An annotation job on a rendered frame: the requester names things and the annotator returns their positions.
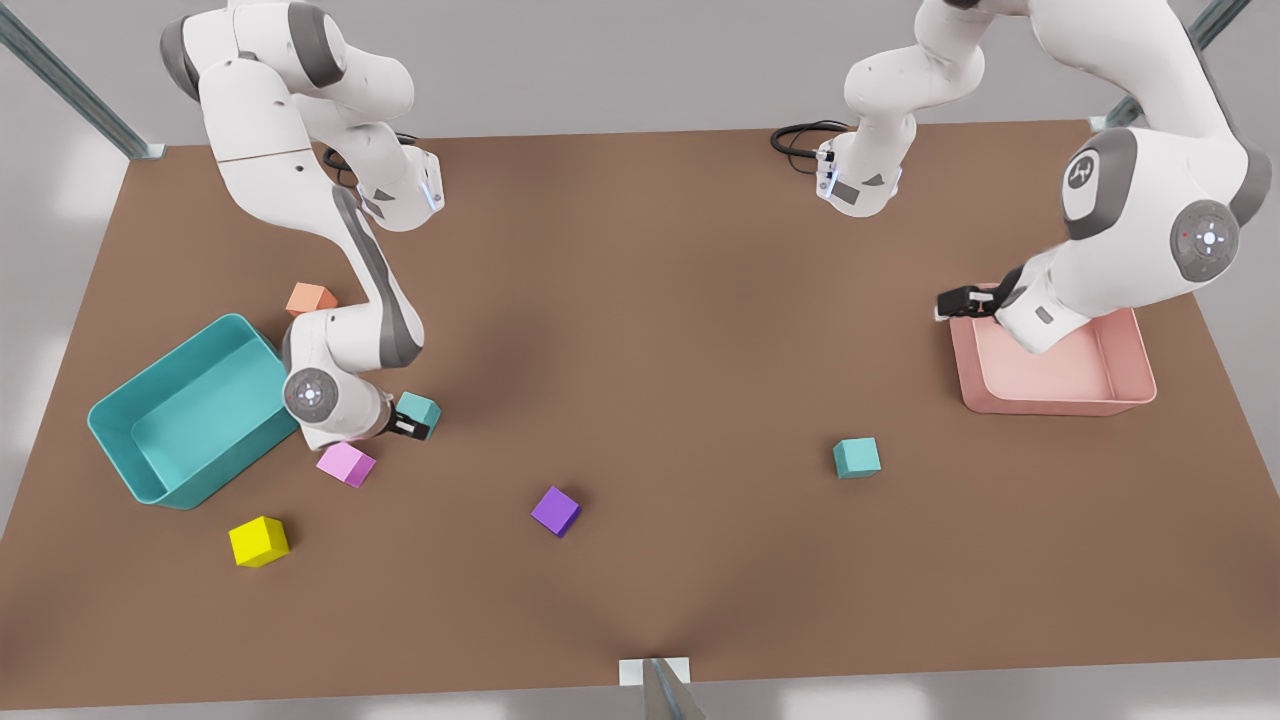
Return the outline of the yellow cube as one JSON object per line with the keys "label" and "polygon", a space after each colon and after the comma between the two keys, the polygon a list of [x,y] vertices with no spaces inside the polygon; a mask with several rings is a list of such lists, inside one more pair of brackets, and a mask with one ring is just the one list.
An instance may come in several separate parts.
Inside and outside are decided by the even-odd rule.
{"label": "yellow cube", "polygon": [[291,551],[285,528],[279,519],[260,516],[228,532],[236,564],[261,568]]}

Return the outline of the silver frame post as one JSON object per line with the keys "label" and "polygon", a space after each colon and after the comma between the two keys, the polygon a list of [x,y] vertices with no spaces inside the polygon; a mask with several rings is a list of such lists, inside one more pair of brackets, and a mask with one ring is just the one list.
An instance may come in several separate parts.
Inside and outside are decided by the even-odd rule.
{"label": "silver frame post", "polygon": [[0,0],[0,44],[125,158],[132,161],[164,158],[166,145],[145,141],[3,0]]}
{"label": "silver frame post", "polygon": [[689,657],[623,659],[618,678],[620,685],[643,688],[644,720],[707,720],[689,687]]}
{"label": "silver frame post", "polygon": [[1093,131],[1126,127],[1144,117],[1148,128],[1187,137],[1242,137],[1204,61],[1204,49],[1252,0],[1210,0],[1184,26],[1169,0],[1076,0],[1100,10],[1079,68],[1123,88],[1126,97]]}

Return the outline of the teal plastic bin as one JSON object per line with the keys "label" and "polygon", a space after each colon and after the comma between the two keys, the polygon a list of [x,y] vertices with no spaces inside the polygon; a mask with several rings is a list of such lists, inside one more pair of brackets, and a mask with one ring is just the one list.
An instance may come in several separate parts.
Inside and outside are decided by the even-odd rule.
{"label": "teal plastic bin", "polygon": [[298,429],[275,346],[227,314],[99,400],[87,425],[133,498],[191,510]]}

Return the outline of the pink cube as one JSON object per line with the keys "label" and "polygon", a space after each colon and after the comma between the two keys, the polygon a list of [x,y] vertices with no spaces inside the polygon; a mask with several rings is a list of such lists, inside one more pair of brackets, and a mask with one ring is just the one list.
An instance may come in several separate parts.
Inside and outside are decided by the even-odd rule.
{"label": "pink cube", "polygon": [[316,468],[349,487],[358,488],[376,465],[376,459],[355,446],[339,442],[328,446]]}

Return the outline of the purple cube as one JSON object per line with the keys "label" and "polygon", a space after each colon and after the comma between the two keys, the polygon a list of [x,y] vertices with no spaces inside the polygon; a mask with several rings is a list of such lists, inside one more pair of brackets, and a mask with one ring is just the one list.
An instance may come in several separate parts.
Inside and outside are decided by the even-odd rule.
{"label": "purple cube", "polygon": [[530,516],[552,534],[562,538],[573,525],[580,512],[581,506],[579,502],[568,497],[558,487],[552,486],[539,500]]}

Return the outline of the pink plastic bin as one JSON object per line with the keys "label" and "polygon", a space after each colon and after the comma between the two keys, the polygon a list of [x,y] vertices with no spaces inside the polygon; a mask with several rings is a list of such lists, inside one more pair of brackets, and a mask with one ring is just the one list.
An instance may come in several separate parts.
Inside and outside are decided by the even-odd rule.
{"label": "pink plastic bin", "polygon": [[1135,314],[1120,309],[1034,355],[992,318],[948,322],[964,404],[974,413],[1112,416],[1155,400]]}

